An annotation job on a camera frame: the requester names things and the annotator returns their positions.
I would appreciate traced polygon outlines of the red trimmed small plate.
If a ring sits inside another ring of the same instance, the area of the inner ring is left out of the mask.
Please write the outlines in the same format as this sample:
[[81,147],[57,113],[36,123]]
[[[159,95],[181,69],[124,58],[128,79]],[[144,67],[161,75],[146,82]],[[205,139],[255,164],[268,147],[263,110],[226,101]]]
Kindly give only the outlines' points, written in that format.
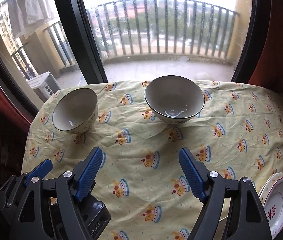
[[272,239],[283,229],[283,178],[275,182],[263,205]]

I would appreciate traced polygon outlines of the small floral bowl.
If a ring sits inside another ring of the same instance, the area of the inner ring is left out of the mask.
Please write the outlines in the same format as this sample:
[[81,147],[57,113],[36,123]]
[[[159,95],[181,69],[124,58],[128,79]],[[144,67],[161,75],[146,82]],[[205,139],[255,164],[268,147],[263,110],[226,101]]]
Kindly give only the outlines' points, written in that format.
[[61,132],[82,134],[93,127],[97,114],[97,94],[83,87],[61,98],[52,113],[52,123]]

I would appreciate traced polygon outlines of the large floral ceramic bowl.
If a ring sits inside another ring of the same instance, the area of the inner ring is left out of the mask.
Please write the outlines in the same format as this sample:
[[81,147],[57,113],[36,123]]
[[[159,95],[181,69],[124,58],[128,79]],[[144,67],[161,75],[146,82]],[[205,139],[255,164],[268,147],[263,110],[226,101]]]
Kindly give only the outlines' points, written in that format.
[[154,115],[169,124],[183,124],[205,106],[202,89],[185,77],[167,75],[152,80],[144,97]]

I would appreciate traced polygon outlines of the beaded rim floral plate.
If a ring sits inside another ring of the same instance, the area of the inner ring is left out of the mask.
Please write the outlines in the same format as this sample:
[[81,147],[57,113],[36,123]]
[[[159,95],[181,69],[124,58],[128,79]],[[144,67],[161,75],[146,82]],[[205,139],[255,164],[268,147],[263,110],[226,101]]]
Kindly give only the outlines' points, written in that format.
[[270,178],[266,181],[266,183],[264,184],[264,186],[262,187],[262,189],[260,190],[258,194],[262,205],[264,205],[266,197],[269,191],[272,189],[275,182],[281,178],[283,178],[283,172],[278,172],[270,176]]

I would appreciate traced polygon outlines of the yellow crown print tablecloth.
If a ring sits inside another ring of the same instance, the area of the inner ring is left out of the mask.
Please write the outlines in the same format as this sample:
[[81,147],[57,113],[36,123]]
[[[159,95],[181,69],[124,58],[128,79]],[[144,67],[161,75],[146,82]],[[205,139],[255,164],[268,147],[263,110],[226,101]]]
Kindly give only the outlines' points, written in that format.
[[201,211],[179,165],[187,147],[195,159],[227,179],[247,176],[261,190],[283,173],[283,95],[256,85],[199,81],[205,97],[201,113],[176,125],[159,120],[145,102],[148,81],[91,85],[99,112],[82,135],[57,130],[52,114],[70,92],[50,97],[33,120],[23,171],[44,159],[49,177],[72,170],[94,147],[103,160],[93,196],[112,218],[101,239],[186,239]]

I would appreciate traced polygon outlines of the outdoor air conditioner unit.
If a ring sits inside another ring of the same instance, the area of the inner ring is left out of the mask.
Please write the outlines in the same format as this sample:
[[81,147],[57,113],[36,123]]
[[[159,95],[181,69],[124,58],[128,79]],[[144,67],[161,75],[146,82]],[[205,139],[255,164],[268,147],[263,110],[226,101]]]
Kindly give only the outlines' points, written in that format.
[[50,72],[33,77],[27,80],[27,83],[43,102],[60,90],[58,82]]

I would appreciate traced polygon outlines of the red curtain right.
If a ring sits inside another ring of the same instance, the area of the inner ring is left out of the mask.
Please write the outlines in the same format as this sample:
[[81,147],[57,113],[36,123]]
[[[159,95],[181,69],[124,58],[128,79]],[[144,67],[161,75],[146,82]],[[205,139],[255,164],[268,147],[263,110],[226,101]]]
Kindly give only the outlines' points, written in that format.
[[249,84],[283,93],[283,0],[271,0],[265,46]]

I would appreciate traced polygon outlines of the balcony metal railing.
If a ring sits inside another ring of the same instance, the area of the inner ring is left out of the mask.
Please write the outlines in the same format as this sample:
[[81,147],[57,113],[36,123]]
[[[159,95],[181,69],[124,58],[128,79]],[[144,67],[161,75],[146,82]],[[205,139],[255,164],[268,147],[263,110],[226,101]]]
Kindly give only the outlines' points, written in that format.
[[[82,8],[107,81],[163,75],[230,81],[235,73],[235,11],[195,0],[116,0]],[[9,54],[27,80],[44,72],[61,79],[79,68],[59,18],[19,38],[10,31],[12,20],[3,22]]]

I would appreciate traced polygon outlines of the white hanging cloth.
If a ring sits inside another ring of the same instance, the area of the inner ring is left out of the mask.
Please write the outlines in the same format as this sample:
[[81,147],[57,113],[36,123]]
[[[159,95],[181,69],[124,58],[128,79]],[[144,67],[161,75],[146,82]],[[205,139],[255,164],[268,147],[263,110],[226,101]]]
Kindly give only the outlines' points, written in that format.
[[7,0],[15,38],[30,36],[39,27],[58,17],[54,0]]

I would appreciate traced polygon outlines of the black window frame post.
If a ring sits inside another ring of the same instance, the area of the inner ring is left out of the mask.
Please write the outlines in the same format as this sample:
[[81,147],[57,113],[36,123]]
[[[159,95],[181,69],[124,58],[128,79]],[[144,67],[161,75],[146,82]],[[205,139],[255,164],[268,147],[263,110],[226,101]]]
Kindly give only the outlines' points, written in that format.
[[88,84],[107,83],[83,0],[55,0],[77,64]]

